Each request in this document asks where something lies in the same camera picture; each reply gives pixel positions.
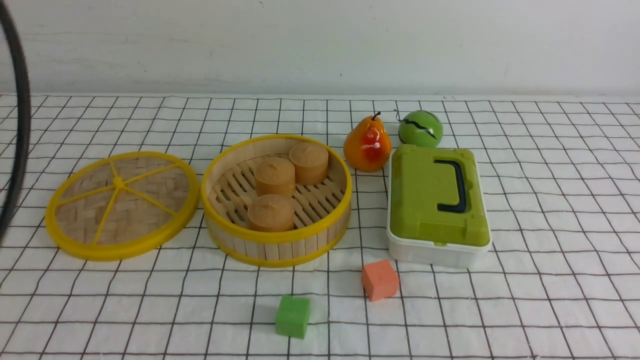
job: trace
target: yellow spoke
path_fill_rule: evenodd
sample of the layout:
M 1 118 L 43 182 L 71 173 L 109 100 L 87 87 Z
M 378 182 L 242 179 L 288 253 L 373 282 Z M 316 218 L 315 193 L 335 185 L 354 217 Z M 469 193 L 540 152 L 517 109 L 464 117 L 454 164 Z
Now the yellow spoke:
M 113 192 L 113 195 L 109 199 L 109 204 L 107 205 L 107 210 L 104 211 L 104 215 L 102 216 L 102 220 L 100 220 L 100 225 L 98 225 L 98 230 L 95 232 L 95 238 L 93 239 L 92 245 L 95 245 L 100 238 L 100 233 L 102 232 L 102 228 L 104 227 L 104 223 L 107 221 L 107 217 L 109 217 L 109 213 L 111 212 L 111 208 L 113 204 L 116 202 L 116 196 L 118 196 L 118 189 Z
M 142 179 L 143 177 L 147 177 L 147 176 L 155 175 L 155 174 L 157 174 L 157 173 L 159 173 L 159 172 L 163 172 L 163 171 L 165 171 L 165 170 L 169 170 L 170 168 L 175 168 L 175 167 L 178 167 L 178 164 L 169 165 L 169 166 L 167 166 L 167 167 L 157 168 L 157 169 L 155 169 L 155 170 L 151 170 L 150 172 L 145 172 L 145 173 L 144 173 L 144 174 L 142 174 L 142 175 L 134 176 L 134 177 L 130 178 L 129 180 L 126 180 L 124 183 L 125 183 L 125 184 L 129 184 L 129 183 L 132 183 L 132 182 L 134 182 L 134 181 L 136 181 L 136 180 L 140 180 L 140 179 Z
M 97 193 L 102 193 L 102 192 L 106 192 L 106 191 L 109 191 L 109 190 L 113 190 L 115 188 L 116 188 L 115 186 L 109 185 L 106 188 L 99 188 L 99 189 L 96 189 L 96 190 L 91 190 L 91 191 L 88 191 L 88 192 L 85 192 L 85 193 L 81 193 L 79 195 L 72 196 L 72 197 L 70 197 L 68 199 L 60 201 L 59 203 L 56 204 L 56 207 L 62 206 L 64 204 L 68 204 L 69 202 L 74 202 L 76 200 L 80 200 L 83 197 L 89 197 L 89 196 L 95 195 Z
M 146 196 L 143 193 L 137 192 L 136 190 L 133 190 L 131 188 L 123 188 L 124 190 L 127 190 L 128 192 L 132 193 L 133 195 L 139 196 L 142 199 L 145 199 L 146 201 L 149 201 L 150 203 L 152 203 L 153 205 L 157 206 L 158 208 L 161 208 L 162 210 L 165 210 L 167 213 L 175 216 L 178 215 L 175 212 L 173 212 L 171 209 L 165 207 L 164 205 L 160 204 L 158 201 L 155 201 L 154 199 L 151 199 L 150 197 Z
M 118 171 L 116 170 L 116 165 L 113 163 L 113 161 L 109 160 L 109 166 L 111 167 L 113 177 L 118 177 Z

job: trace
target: foam cube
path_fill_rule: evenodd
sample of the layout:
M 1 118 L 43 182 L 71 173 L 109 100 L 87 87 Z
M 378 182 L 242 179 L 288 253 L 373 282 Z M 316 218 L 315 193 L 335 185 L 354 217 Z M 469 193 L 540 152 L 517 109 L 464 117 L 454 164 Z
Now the foam cube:
M 311 314 L 311 301 L 284 295 L 276 314 L 276 333 L 290 338 L 304 339 Z
M 387 259 L 366 264 L 362 268 L 361 281 L 371 301 L 394 296 L 400 286 L 400 278 Z

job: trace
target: orange cube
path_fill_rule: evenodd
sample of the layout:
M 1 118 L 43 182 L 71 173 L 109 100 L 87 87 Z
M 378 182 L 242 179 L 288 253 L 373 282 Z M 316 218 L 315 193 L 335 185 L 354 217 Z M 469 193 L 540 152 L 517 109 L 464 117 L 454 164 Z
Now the orange cube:
M 400 286 L 400 278 L 387 259 L 366 264 L 362 268 L 361 281 L 371 301 L 394 296 Z

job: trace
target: green ball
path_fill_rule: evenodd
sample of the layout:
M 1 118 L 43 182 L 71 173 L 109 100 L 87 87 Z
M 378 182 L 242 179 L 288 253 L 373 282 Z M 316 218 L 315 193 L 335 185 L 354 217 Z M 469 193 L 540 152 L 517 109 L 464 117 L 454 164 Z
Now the green ball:
M 398 127 L 400 141 L 421 147 L 437 147 L 442 140 L 442 123 L 428 111 L 407 114 Z

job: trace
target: green cube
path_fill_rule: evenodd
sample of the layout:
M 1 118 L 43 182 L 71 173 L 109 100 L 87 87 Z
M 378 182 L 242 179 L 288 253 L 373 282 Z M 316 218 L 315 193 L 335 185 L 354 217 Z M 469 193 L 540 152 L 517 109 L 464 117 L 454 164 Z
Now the green cube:
M 276 315 L 276 333 L 304 339 L 311 314 L 311 301 L 302 297 L 284 295 Z

